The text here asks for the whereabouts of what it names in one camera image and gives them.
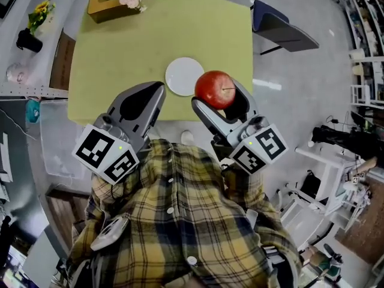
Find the person's right forearm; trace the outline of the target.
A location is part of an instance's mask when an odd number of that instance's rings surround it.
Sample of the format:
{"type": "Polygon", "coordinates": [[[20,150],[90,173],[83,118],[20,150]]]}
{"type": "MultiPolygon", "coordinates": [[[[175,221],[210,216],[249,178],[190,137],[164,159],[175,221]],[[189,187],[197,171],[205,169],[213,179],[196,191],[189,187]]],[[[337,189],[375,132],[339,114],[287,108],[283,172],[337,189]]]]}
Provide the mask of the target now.
{"type": "Polygon", "coordinates": [[[262,173],[249,175],[236,164],[225,164],[221,168],[228,197],[259,197],[263,194],[262,173]]]}

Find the white storage shelf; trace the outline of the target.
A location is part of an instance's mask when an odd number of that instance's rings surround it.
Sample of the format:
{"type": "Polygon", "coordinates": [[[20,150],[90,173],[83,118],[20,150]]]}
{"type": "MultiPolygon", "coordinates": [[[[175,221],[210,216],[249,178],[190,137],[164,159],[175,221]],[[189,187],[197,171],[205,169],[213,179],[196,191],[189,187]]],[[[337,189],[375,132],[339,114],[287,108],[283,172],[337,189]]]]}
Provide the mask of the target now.
{"type": "Polygon", "coordinates": [[[344,0],[353,50],[349,57],[356,85],[370,87],[373,109],[384,109],[384,0],[344,0]]]}

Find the person's white shoe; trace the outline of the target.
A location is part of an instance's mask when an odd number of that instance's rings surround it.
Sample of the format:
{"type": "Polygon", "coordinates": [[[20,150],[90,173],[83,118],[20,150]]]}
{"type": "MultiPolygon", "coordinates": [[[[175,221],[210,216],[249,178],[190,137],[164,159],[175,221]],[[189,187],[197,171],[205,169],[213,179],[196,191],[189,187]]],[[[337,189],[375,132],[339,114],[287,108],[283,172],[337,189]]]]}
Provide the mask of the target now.
{"type": "Polygon", "coordinates": [[[181,143],[186,146],[194,146],[194,136],[190,131],[183,131],[181,134],[181,143]]]}

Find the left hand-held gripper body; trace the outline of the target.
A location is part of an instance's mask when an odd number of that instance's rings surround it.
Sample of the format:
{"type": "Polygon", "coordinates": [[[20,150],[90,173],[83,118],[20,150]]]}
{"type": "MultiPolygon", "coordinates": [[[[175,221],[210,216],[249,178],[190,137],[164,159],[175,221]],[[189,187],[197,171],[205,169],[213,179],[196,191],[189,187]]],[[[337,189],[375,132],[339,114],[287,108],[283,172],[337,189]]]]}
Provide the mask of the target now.
{"type": "Polygon", "coordinates": [[[72,156],[106,182],[115,185],[133,171],[148,148],[149,120],[100,115],[88,124],[72,156]]]}

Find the brown tissue box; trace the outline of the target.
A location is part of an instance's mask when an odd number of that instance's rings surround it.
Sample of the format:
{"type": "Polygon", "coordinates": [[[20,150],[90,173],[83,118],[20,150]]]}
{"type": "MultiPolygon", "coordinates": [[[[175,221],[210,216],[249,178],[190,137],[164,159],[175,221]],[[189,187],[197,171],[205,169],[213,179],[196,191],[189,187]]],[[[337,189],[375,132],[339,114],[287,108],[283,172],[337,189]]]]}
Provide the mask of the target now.
{"type": "Polygon", "coordinates": [[[89,0],[87,13],[95,23],[103,23],[108,20],[136,15],[140,11],[120,4],[119,0],[89,0]]]}

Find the white side table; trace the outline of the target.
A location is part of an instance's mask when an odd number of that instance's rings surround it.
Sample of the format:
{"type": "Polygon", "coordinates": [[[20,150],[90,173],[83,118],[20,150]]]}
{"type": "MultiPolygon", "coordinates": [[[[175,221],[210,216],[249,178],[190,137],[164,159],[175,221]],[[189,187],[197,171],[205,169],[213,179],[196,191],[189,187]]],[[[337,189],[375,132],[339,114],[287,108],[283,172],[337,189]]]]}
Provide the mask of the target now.
{"type": "Polygon", "coordinates": [[[347,190],[344,189],[346,164],[343,159],[331,160],[311,151],[296,148],[297,154],[316,160],[323,170],[320,175],[320,185],[315,197],[310,197],[296,187],[291,189],[294,199],[303,207],[317,212],[319,215],[331,219],[342,217],[348,221],[352,213],[348,206],[344,205],[347,190]]]}

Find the black vase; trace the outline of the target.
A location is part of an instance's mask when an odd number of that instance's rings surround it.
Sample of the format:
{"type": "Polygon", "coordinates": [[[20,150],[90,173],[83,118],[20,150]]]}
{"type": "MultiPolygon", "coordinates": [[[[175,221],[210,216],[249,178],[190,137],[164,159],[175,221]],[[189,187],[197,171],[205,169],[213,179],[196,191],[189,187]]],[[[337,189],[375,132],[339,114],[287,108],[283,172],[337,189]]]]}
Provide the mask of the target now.
{"type": "Polygon", "coordinates": [[[28,49],[32,52],[38,53],[42,47],[43,42],[33,36],[28,28],[19,32],[16,46],[23,50],[28,49]]]}

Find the pale pink round object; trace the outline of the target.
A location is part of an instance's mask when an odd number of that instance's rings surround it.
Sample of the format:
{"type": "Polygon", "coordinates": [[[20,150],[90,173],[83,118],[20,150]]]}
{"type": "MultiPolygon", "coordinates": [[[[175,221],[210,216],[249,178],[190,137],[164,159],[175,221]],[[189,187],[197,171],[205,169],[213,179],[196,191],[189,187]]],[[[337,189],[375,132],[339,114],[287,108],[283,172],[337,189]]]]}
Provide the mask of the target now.
{"type": "Polygon", "coordinates": [[[29,77],[29,68],[20,63],[13,63],[7,68],[6,77],[9,82],[25,84],[29,77]]]}

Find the white plate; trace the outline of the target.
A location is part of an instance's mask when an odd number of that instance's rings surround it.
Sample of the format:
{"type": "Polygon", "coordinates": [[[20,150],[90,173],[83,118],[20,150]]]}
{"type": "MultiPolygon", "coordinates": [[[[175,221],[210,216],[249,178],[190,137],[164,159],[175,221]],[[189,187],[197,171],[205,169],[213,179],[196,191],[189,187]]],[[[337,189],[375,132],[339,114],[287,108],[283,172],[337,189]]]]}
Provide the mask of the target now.
{"type": "Polygon", "coordinates": [[[203,74],[204,69],[199,62],[193,58],[181,57],[167,66],[165,80],[174,94],[189,97],[194,95],[196,82],[203,74]]]}

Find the teal bag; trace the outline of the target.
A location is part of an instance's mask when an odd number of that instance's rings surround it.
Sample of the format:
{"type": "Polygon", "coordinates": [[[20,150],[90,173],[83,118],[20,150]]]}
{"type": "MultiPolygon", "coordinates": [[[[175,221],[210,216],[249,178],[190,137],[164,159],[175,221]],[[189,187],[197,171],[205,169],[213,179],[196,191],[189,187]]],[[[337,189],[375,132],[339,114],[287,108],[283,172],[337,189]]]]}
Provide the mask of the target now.
{"type": "Polygon", "coordinates": [[[40,102],[29,99],[26,102],[26,120],[30,123],[37,123],[40,118],[40,102]]]}

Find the person's yellow plaid shirt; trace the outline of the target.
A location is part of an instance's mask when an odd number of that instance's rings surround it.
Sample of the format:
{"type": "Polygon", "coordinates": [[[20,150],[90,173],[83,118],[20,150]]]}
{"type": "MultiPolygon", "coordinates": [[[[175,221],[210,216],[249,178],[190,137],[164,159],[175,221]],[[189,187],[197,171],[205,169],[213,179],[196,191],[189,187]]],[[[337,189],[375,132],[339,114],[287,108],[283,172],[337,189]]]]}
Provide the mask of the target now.
{"type": "Polygon", "coordinates": [[[221,171],[201,148],[152,140],[130,173],[141,189],[112,204],[91,189],[85,220],[73,229],[70,286],[297,288],[302,263],[278,212],[264,192],[228,197],[221,171]],[[119,216],[128,218],[121,237],[93,251],[119,216]]]}

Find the person's left forearm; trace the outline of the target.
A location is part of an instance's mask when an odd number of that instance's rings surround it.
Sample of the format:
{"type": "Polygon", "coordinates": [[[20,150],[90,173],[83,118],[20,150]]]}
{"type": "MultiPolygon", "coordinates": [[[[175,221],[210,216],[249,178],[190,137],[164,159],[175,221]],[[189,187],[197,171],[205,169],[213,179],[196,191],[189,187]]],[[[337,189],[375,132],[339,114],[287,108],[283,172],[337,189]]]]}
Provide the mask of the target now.
{"type": "Polygon", "coordinates": [[[108,183],[96,174],[92,174],[91,184],[92,195],[105,204],[112,204],[127,199],[142,188],[137,172],[124,177],[121,182],[115,185],[108,183]]]}

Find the red apple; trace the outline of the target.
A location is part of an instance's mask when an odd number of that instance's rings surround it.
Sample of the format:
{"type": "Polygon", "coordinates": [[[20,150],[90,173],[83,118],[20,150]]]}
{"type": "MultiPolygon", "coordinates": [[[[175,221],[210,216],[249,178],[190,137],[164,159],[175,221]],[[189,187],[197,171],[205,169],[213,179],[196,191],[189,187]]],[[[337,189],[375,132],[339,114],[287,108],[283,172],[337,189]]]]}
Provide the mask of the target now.
{"type": "Polygon", "coordinates": [[[232,78],[223,71],[212,70],[202,74],[194,89],[195,97],[217,110],[224,110],[235,100],[236,87],[232,78]]]}

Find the brown wooden board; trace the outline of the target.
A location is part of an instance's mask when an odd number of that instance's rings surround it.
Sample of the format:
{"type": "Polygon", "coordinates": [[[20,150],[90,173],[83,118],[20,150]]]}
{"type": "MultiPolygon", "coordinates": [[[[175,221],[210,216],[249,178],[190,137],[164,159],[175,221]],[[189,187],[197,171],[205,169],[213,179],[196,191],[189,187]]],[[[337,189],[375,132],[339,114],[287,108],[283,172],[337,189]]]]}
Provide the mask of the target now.
{"type": "Polygon", "coordinates": [[[85,219],[89,194],[58,186],[50,187],[45,197],[58,232],[70,250],[73,244],[73,225],[85,219]]]}

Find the brown cardboard box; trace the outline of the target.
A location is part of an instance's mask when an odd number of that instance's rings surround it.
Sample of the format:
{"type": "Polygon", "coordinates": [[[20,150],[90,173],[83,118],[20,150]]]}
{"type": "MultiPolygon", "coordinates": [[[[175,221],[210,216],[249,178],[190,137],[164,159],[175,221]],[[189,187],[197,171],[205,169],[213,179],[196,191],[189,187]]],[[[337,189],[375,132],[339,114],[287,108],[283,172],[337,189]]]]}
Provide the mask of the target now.
{"type": "Polygon", "coordinates": [[[69,89],[71,63],[76,41],[61,32],[50,76],[50,87],[67,91],[69,89]]]}

